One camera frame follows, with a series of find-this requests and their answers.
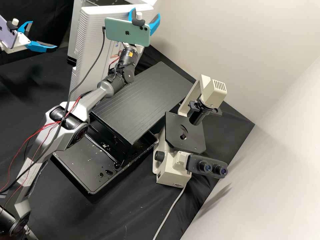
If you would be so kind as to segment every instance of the purple smartphone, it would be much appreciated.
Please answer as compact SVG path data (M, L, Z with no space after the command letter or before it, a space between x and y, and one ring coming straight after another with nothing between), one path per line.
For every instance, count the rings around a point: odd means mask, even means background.
M0 15L0 41L7 47L13 48L18 36L17 30L10 32L7 21Z

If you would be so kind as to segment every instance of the green iphone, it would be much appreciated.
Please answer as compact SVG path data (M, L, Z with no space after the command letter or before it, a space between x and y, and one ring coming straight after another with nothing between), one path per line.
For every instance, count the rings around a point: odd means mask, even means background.
M105 20L106 37L109 40L139 44L144 47L150 45L150 27L145 24L141 27L135 26L130 21L109 18Z

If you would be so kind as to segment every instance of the silver metal arm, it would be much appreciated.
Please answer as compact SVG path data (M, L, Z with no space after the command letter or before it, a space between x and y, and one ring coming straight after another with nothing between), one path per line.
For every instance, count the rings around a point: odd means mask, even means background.
M79 141L88 129L90 123L89 113L92 108L104 97L113 96L114 90L109 82L101 81L98 86L96 90L79 100L72 113L66 118L66 122L60 128L56 139L51 145L50 143L58 129L58 124L54 123L57 119L59 120L61 118L66 102L46 112L41 125L52 125L38 133L35 143L28 152L18 176L33 164L43 151L45 151L45 153L8 191L4 209L0 208L0 211L2 211L0 215L0 231L3 231L3 233L12 236L25 227L31 213L28 200L29 196L32 193L39 174L46 165L46 162L50 159L52 153L55 151L64 151ZM68 110L71 109L73 104L74 102L70 102Z

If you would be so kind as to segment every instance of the binocular eyepiece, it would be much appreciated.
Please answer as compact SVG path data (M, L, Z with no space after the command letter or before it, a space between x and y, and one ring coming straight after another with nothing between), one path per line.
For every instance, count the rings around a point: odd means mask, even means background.
M227 166L225 162L191 154L188 157L186 169L201 175L224 178L228 174Z

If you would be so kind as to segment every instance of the white wall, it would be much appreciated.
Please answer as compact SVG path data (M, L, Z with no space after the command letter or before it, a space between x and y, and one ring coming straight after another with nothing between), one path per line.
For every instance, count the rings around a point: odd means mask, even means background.
M162 0L151 44L194 78L226 83L256 122L320 55L320 4L305 0Z
M320 239L320 58L257 122L181 238Z

